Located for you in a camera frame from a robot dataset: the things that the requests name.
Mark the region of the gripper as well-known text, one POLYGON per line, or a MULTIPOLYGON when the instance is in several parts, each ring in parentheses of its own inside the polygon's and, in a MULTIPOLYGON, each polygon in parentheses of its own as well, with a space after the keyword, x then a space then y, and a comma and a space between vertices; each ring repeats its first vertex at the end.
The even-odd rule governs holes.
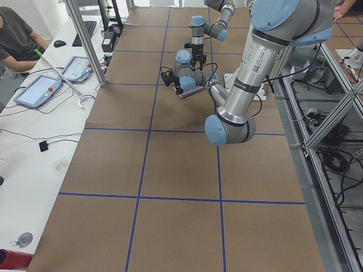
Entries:
POLYGON ((202 71, 204 64, 206 63, 206 55, 204 54, 204 44, 192 44, 192 70, 196 70, 196 64, 199 63, 199 70, 202 71))
POLYGON ((182 89, 182 87, 180 85, 179 78, 174 78, 173 79, 173 83, 174 83, 175 93, 177 95, 181 95, 184 92, 184 90, 182 89))

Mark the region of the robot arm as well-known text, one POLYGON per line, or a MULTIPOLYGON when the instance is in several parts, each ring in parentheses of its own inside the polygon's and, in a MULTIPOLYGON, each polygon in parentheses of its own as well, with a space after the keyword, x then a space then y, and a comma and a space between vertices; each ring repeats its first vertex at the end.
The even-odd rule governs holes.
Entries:
POLYGON ((256 130, 248 112, 278 52, 287 46, 322 43, 332 35, 335 1, 255 1, 251 33, 246 41, 238 73, 226 90, 212 73, 195 68, 186 50, 176 54, 169 78, 176 90, 188 94, 202 87, 217 106, 205 121, 205 134, 214 145, 249 141, 256 130))
POLYGON ((204 54, 204 35, 218 41, 224 41, 227 37, 227 24, 235 13, 233 1, 211 0, 204 1, 204 5, 220 12, 216 23, 206 21, 203 16, 193 16, 191 19, 191 41, 184 44, 185 49, 191 48, 192 57, 190 64, 195 67, 199 63, 199 69, 206 64, 206 54, 204 54))

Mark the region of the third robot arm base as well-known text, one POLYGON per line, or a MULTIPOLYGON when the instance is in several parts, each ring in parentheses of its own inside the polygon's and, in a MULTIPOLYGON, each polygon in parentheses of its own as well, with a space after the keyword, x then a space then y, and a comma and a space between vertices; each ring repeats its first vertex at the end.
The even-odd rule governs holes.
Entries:
POLYGON ((362 40, 354 49, 336 49, 340 61, 355 83, 362 79, 362 40))

